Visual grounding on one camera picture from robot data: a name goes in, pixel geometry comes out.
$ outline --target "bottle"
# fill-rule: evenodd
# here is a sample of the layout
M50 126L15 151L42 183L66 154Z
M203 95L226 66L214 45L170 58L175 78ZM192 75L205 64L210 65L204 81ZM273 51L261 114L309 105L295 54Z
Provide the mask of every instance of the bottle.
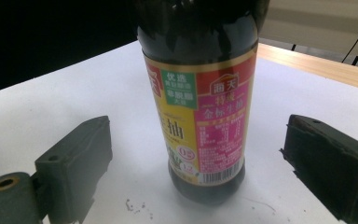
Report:
M269 0L132 0L169 154L188 199L224 202L244 179L258 32Z

